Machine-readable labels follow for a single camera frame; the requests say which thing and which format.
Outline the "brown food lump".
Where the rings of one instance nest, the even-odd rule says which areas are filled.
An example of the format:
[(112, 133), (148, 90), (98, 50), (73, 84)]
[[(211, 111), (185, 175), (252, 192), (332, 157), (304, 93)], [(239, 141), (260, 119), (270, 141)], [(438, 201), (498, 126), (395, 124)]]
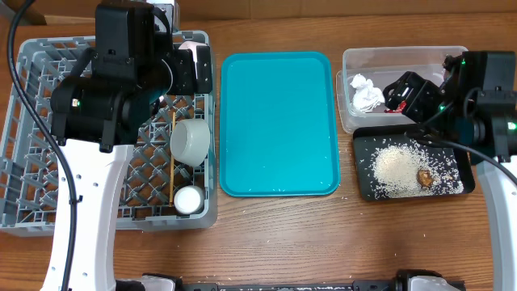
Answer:
[(423, 188), (430, 188), (435, 182), (431, 172), (427, 169), (421, 169), (417, 172), (417, 181)]

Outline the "white shallow bowl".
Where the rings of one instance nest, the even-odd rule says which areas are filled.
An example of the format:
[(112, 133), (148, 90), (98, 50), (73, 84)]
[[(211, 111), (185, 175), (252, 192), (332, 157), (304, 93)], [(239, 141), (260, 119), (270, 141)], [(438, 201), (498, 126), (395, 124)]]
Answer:
[(197, 78), (212, 72), (212, 51), (208, 44), (188, 40), (179, 46), (179, 51), (190, 53)]

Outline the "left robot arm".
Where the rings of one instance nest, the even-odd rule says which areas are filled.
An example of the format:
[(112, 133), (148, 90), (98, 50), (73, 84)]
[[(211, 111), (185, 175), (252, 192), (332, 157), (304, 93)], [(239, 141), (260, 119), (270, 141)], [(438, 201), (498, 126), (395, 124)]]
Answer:
[(179, 278), (114, 275), (121, 188), (141, 126), (165, 95), (212, 89), (210, 47), (184, 48), (175, 1), (105, 1), (95, 12), (95, 46), (52, 92), (58, 198), (46, 290), (180, 290)]

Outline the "grey bowl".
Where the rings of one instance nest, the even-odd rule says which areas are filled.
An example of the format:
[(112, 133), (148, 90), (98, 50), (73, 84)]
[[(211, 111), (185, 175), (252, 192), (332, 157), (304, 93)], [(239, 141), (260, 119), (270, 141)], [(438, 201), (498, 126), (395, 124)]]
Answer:
[(170, 151), (175, 161), (190, 167), (199, 166), (208, 154), (210, 131), (203, 119), (186, 119), (176, 123), (170, 137)]

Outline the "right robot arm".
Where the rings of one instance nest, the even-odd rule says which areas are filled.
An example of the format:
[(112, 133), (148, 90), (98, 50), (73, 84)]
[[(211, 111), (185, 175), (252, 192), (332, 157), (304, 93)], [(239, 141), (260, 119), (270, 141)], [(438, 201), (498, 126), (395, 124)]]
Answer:
[(383, 90), (389, 109), (416, 126), (406, 135), (469, 153), (490, 223), (494, 289), (516, 288), (516, 55), (465, 51), (443, 61), (440, 86), (405, 72)]

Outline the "small white cup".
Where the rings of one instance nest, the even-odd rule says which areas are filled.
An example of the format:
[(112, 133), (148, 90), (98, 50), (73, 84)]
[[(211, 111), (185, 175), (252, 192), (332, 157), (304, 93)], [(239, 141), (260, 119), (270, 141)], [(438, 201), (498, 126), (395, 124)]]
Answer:
[(174, 194), (173, 204), (179, 214), (193, 214), (204, 205), (204, 192), (193, 185), (180, 188)]

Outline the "wooden chopstick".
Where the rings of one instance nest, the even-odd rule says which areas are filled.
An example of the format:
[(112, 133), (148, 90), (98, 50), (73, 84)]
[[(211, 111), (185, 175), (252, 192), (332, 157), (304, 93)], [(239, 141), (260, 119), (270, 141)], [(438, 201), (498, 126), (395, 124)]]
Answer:
[(174, 155), (172, 154), (172, 135), (174, 133), (174, 128), (176, 125), (176, 111), (172, 111), (171, 113), (171, 123), (170, 123), (170, 190), (169, 190), (169, 207), (174, 206)]

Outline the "white tissue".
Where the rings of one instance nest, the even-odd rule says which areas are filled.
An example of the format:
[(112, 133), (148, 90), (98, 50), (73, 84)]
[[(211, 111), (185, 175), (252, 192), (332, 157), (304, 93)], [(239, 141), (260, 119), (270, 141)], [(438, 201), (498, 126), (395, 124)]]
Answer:
[(350, 85), (355, 89), (351, 104), (357, 112), (372, 112), (385, 102), (382, 90), (375, 87), (372, 80), (362, 74), (356, 74)]

